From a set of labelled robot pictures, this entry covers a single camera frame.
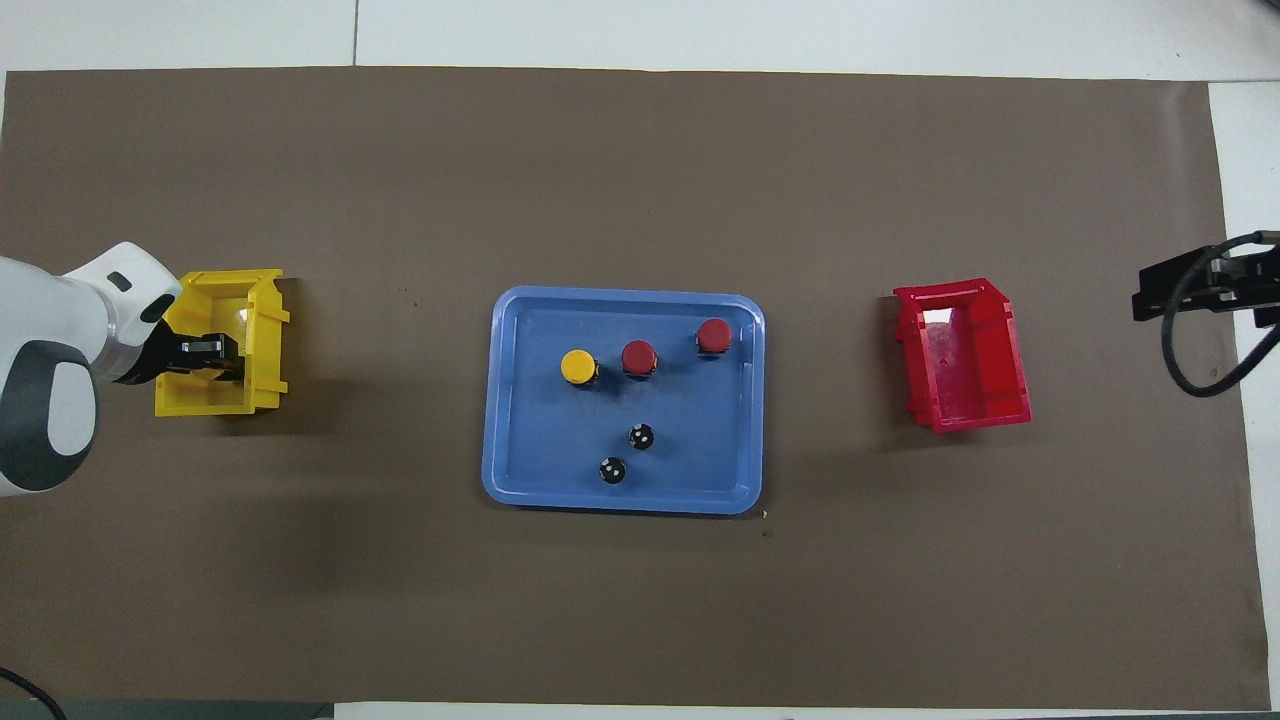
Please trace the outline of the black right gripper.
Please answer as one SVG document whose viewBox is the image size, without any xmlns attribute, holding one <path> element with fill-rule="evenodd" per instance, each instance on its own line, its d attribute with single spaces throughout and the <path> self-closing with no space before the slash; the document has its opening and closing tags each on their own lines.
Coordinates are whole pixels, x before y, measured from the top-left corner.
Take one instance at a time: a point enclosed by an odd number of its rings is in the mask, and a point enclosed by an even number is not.
<svg viewBox="0 0 1280 720">
<path fill-rule="evenodd" d="M 1161 316 L 1175 284 L 1190 265 L 1204 255 L 1194 249 L 1143 268 L 1138 291 L 1132 296 L 1132 319 L 1148 322 Z M 1189 283 L 1178 311 L 1208 309 L 1212 313 L 1253 313 L 1260 329 L 1279 324 L 1279 246 L 1239 256 L 1224 254 Z"/>
</svg>

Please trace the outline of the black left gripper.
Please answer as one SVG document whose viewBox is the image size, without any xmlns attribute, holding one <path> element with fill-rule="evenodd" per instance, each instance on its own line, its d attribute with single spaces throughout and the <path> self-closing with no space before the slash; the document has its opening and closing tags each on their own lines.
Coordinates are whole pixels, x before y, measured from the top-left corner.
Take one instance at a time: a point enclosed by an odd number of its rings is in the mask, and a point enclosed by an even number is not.
<svg viewBox="0 0 1280 720">
<path fill-rule="evenodd" d="M 205 363 L 187 369 L 189 363 Z M 187 337 L 175 333 L 166 320 L 157 320 L 138 355 L 138 384 L 164 373 L 189 374 L 206 382 L 243 383 L 244 363 L 239 345 L 229 334 Z"/>
</svg>

